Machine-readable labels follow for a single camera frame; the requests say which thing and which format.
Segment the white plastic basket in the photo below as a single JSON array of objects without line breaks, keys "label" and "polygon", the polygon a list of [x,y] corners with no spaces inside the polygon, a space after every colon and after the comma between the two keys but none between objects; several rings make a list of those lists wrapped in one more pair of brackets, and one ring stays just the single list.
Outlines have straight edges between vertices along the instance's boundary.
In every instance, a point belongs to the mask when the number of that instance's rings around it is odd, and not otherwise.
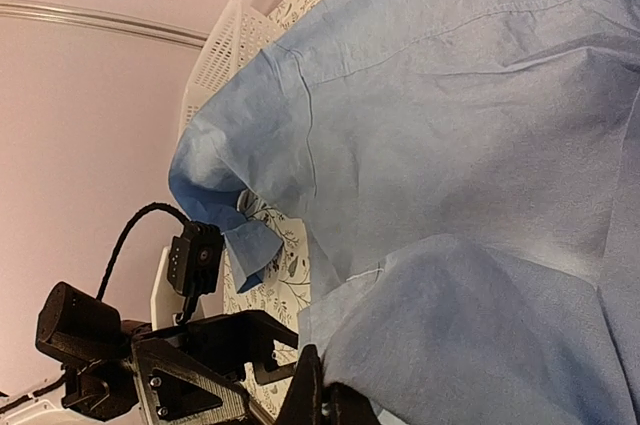
[{"label": "white plastic basket", "polygon": [[284,29],[243,0],[229,0],[187,80],[178,136],[199,109]]}]

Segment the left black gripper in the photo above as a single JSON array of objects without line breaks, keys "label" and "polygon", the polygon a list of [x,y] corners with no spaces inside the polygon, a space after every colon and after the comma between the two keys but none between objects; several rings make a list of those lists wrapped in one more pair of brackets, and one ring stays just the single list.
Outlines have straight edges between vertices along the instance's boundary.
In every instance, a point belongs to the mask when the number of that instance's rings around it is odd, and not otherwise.
[{"label": "left black gripper", "polygon": [[140,326],[111,355],[70,367],[62,405],[100,422],[138,407],[147,424],[271,424],[243,382],[247,365],[260,385],[293,376],[278,344],[297,349],[299,336],[261,310]]}]

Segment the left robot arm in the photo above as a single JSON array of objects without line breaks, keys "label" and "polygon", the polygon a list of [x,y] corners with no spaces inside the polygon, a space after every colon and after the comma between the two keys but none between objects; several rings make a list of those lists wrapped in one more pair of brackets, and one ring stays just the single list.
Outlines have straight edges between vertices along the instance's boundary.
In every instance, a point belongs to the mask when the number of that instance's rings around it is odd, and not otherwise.
[{"label": "left robot arm", "polygon": [[145,424],[271,424],[245,388],[245,367],[269,385],[292,377],[276,349],[298,335],[262,310],[155,330],[60,282],[38,315],[36,348],[60,377],[1,400],[4,424],[114,424],[138,410]]}]

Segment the light blue long sleeve shirt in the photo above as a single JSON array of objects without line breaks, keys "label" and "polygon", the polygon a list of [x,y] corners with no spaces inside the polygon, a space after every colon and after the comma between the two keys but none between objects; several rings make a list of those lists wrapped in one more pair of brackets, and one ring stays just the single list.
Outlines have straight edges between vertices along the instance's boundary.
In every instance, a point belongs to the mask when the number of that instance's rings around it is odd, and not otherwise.
[{"label": "light blue long sleeve shirt", "polygon": [[639,420],[639,0],[322,0],[186,128],[169,187],[384,424]]}]

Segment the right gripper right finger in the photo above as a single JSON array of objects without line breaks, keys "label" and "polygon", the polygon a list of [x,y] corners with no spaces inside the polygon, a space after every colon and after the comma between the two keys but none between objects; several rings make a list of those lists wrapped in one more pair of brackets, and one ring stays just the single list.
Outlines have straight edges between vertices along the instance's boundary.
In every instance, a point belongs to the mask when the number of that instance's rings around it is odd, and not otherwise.
[{"label": "right gripper right finger", "polygon": [[329,424],[380,425],[368,398],[349,386],[334,383],[328,388]]}]

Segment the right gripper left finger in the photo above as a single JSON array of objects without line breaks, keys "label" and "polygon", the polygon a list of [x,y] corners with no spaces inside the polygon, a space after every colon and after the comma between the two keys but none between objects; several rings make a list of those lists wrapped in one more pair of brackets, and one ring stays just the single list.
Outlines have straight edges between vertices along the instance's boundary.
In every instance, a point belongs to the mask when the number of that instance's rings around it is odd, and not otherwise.
[{"label": "right gripper left finger", "polygon": [[280,425],[321,425],[323,378],[315,345],[306,345],[279,413]]}]

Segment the left aluminium post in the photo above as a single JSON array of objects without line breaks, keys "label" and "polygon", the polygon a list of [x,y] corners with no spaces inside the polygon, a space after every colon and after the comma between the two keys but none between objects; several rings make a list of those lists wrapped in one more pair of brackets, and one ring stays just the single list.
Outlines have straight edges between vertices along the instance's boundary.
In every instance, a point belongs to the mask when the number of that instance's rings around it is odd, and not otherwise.
[{"label": "left aluminium post", "polygon": [[202,48],[208,38],[208,33],[176,25],[107,11],[29,0],[1,0],[1,17],[119,33],[190,48]]}]

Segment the floral table mat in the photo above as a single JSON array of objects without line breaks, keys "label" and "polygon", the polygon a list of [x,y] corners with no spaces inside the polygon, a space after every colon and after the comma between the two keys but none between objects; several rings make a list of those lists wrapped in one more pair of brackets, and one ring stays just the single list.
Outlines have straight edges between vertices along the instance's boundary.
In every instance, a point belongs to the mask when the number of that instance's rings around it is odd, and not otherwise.
[{"label": "floral table mat", "polygon": [[[279,38],[320,0],[263,0],[252,5],[241,27],[240,64],[245,65],[258,51]],[[280,251],[264,270],[263,281],[238,293],[229,258],[223,259],[223,312],[263,310],[287,328],[297,331],[297,315],[311,302],[310,262],[305,226],[269,207],[248,192],[240,210],[253,220],[264,222],[283,240]]]}]

